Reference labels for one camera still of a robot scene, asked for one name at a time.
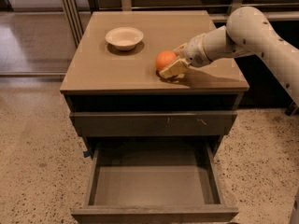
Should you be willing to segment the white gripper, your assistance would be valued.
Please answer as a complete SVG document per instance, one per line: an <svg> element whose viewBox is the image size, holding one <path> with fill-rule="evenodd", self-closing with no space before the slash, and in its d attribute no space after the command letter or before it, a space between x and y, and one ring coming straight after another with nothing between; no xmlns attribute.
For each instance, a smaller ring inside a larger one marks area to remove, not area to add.
<svg viewBox="0 0 299 224"><path fill-rule="evenodd" d="M188 71L189 65L196 68L209 65L211 61L205 53L204 36L204 34L197 35L187 44L184 43L175 48L174 52L180 58L176 58L168 66L163 68L159 72L160 77L169 79L183 74Z"/></svg>

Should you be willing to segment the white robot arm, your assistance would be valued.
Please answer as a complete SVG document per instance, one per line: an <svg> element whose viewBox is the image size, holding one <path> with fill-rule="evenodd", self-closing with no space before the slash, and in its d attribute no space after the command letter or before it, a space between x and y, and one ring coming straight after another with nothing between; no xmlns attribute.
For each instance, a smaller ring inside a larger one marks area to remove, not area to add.
<svg viewBox="0 0 299 224"><path fill-rule="evenodd" d="M222 58L254 54L299 105L299 49L283 40L255 7L235 10L221 28L202 33L175 49L176 58L159 75L169 79Z"/></svg>

